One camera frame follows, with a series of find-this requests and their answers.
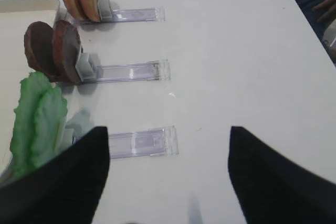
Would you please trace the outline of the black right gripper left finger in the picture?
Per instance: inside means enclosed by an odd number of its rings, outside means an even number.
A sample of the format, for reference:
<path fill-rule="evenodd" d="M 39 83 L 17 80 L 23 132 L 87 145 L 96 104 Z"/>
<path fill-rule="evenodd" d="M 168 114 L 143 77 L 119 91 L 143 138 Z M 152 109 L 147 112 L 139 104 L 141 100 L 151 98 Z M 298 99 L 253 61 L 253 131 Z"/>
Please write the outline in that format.
<path fill-rule="evenodd" d="M 92 223 L 110 168 L 97 126 L 29 175 L 1 187 L 1 223 Z"/>

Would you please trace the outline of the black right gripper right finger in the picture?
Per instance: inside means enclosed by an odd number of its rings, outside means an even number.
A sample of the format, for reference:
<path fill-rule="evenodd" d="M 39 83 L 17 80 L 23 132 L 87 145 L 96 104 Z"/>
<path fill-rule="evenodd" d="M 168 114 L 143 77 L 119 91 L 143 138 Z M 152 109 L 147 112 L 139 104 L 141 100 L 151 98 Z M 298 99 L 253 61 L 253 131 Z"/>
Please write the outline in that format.
<path fill-rule="evenodd" d="M 230 130 L 228 173 L 247 223 L 335 223 L 335 184 L 241 126 Z"/>

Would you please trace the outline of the bystander hand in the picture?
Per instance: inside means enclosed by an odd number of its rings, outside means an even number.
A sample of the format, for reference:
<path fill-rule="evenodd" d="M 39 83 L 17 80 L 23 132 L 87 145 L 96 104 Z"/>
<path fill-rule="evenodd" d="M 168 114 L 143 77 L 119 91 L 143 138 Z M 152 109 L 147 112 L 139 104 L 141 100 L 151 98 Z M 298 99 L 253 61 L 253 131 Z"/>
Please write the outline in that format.
<path fill-rule="evenodd" d="M 324 9 L 325 12 L 318 18 L 318 22 L 330 20 L 335 15 L 335 0 L 325 0 L 312 8 L 314 12 Z"/>

